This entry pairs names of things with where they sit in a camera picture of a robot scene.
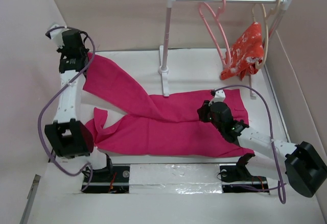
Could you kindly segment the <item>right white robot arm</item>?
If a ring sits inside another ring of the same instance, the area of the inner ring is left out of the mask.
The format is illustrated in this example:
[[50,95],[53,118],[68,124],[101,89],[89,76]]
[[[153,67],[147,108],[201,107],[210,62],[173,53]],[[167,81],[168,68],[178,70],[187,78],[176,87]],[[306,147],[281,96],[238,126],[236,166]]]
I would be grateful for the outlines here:
[[312,197],[326,180],[326,164],[310,143],[273,140],[243,120],[235,120],[224,102],[204,101],[197,113],[200,121],[210,122],[227,142],[273,159],[268,172],[276,169],[278,177],[286,175],[287,183],[299,194]]

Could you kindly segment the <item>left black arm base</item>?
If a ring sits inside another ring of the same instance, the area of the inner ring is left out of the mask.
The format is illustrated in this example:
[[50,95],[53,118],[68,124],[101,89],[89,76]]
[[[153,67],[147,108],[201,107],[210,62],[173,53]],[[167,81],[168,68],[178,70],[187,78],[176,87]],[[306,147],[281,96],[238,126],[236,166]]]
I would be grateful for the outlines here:
[[106,166],[93,171],[90,178],[90,168],[82,171],[84,175],[81,192],[100,194],[124,194],[129,193],[130,164],[113,164],[111,158],[106,155]]

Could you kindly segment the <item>magenta pink trousers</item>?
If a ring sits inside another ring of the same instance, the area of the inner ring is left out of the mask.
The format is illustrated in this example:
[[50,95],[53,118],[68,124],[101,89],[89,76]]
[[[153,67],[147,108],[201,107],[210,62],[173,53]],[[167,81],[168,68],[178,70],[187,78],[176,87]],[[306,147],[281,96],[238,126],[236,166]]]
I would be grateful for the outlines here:
[[227,142],[197,110],[210,100],[209,90],[149,95],[112,60],[93,56],[83,89],[125,112],[105,127],[108,112],[94,108],[86,123],[95,146],[122,155],[239,157],[249,149]]

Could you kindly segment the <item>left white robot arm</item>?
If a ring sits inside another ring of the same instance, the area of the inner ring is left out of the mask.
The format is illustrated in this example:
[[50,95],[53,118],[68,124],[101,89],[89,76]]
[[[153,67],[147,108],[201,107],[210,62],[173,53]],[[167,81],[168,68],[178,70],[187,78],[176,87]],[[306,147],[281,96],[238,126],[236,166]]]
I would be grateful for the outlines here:
[[86,177],[95,174],[102,181],[112,179],[114,169],[107,154],[94,147],[90,131],[80,120],[81,95],[86,82],[86,73],[95,54],[88,55],[85,31],[54,25],[45,34],[57,45],[60,53],[59,75],[61,88],[55,95],[58,108],[53,121],[45,125],[44,132],[56,156],[73,159],[85,157],[91,163],[84,169]]

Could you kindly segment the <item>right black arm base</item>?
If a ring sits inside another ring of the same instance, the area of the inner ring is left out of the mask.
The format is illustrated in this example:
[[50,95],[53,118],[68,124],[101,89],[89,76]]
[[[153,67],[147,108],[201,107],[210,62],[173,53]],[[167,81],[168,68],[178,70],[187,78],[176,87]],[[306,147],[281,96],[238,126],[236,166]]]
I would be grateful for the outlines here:
[[267,179],[253,176],[247,170],[246,164],[252,157],[254,157],[253,153],[246,153],[239,158],[236,164],[219,166],[220,172],[217,173],[217,179],[222,182],[223,193],[270,193]]

